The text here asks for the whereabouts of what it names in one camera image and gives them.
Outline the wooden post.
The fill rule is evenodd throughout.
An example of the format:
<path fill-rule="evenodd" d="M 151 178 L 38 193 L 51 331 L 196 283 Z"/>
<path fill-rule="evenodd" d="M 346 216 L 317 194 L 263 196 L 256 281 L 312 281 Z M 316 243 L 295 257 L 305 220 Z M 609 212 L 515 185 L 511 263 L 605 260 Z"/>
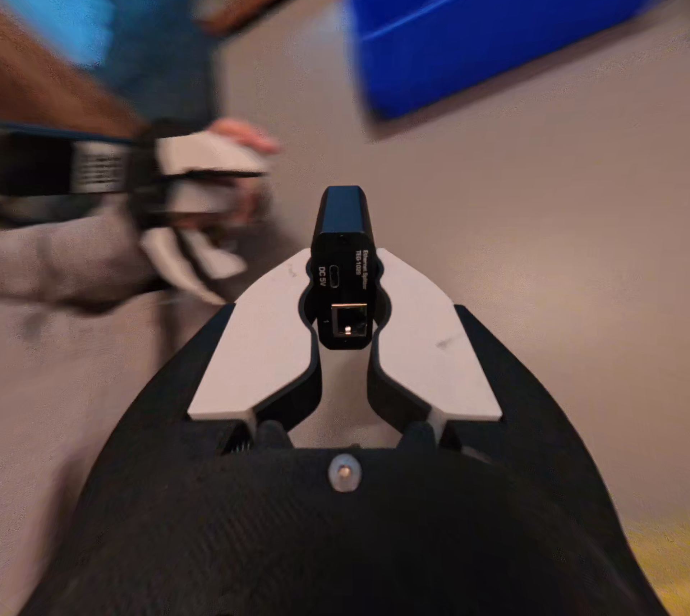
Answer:
<path fill-rule="evenodd" d="M 121 99 L 1 11 L 1 120 L 133 138 L 145 123 Z"/>

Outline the person's left forearm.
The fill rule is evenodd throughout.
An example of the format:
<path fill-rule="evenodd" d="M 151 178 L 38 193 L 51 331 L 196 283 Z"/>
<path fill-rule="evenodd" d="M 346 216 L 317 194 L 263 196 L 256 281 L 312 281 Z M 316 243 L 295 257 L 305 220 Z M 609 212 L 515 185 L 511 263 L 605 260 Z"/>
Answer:
<path fill-rule="evenodd" d="M 1 301 L 101 314 L 158 279 L 138 230 L 118 207 L 1 232 Z"/>

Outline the black ethernet splitter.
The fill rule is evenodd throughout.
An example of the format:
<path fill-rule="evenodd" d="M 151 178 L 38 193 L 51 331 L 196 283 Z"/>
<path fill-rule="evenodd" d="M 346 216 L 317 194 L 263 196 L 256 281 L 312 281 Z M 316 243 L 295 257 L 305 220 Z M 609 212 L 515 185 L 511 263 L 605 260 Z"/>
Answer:
<path fill-rule="evenodd" d="M 363 189 L 325 189 L 310 252 L 310 308 L 319 340 L 329 350 L 364 349 L 373 338 L 379 264 Z"/>

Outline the person's left hand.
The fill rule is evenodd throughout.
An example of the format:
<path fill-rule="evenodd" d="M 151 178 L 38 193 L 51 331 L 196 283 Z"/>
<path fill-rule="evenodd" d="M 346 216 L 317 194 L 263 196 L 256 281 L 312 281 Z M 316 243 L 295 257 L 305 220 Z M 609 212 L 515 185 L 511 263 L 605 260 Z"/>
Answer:
<path fill-rule="evenodd" d="M 280 145 L 274 139 L 245 121 L 222 118 L 215 120 L 206 130 L 264 155 L 273 155 L 280 151 Z"/>

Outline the yellow plastic bin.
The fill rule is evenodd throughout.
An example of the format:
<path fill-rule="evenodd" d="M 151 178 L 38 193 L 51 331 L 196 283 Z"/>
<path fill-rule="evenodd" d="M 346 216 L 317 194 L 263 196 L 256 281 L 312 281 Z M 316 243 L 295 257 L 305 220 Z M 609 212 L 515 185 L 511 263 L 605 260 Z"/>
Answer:
<path fill-rule="evenodd" d="M 626 537 L 670 615 L 689 614 L 689 515 L 626 525 Z"/>

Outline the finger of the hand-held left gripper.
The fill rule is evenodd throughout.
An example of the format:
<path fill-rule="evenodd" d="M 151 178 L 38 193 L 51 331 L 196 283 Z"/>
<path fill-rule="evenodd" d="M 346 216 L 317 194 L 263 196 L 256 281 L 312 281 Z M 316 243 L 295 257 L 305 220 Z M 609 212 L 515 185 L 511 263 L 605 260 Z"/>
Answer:
<path fill-rule="evenodd" d="M 168 188 L 166 212 L 231 215 L 244 210 L 255 194 L 255 179 L 175 180 Z"/>
<path fill-rule="evenodd" d="M 167 177 L 205 173 L 252 178 L 269 172 L 263 156 L 228 137 L 208 131 L 159 139 L 157 162 L 161 173 Z"/>

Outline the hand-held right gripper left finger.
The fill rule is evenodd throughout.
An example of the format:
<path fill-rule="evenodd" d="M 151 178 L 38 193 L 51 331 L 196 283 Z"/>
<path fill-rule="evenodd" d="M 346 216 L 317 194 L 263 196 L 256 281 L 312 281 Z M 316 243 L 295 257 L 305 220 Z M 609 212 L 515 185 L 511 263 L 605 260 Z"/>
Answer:
<path fill-rule="evenodd" d="M 237 299 L 188 407 L 193 421 L 302 422 L 314 412 L 322 376 L 304 309 L 310 260 L 301 250 Z"/>

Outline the grey desk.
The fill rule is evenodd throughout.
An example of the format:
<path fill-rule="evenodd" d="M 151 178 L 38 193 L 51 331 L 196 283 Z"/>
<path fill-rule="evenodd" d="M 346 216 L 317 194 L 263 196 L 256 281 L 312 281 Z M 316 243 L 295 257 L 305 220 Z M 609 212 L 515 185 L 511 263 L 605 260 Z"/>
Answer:
<path fill-rule="evenodd" d="M 689 0 L 370 126 L 342 0 L 220 44 L 223 112 L 277 137 L 274 212 L 311 237 L 330 184 L 465 305 L 577 428 L 625 525 L 689 514 Z M 1 614 L 26 603 L 119 417 L 214 311 L 1 302 Z"/>

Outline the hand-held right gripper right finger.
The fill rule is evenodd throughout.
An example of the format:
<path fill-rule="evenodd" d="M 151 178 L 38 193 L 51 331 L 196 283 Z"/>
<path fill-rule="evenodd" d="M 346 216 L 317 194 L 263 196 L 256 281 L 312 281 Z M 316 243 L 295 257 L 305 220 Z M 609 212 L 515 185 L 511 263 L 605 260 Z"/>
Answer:
<path fill-rule="evenodd" d="M 498 422 L 503 412 L 453 301 L 379 248 L 382 318 L 371 344 L 368 401 L 387 423 Z"/>

